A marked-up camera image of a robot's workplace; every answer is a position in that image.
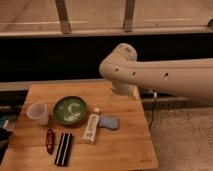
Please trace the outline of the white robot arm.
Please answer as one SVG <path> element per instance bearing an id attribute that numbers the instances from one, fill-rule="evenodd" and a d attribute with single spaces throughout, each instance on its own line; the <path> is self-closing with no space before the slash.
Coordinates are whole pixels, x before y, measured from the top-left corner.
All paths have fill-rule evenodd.
<path id="1" fill-rule="evenodd" d="M 129 94 L 135 85 L 213 105 L 213 58 L 139 62 L 136 50 L 121 43 L 100 63 L 99 73 L 119 93 Z"/>

